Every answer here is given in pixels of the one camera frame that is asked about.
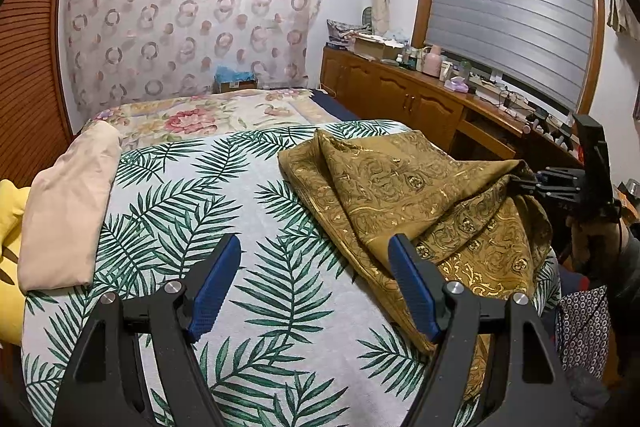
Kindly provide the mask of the person's right hand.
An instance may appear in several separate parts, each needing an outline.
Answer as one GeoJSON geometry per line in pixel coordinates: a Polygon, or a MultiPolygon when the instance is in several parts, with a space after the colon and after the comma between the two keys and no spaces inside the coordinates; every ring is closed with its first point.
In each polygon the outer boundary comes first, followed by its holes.
{"type": "Polygon", "coordinates": [[[569,217],[572,233],[573,268],[594,277],[612,267],[628,243],[628,231],[622,219],[613,222],[582,222],[569,217]]]}

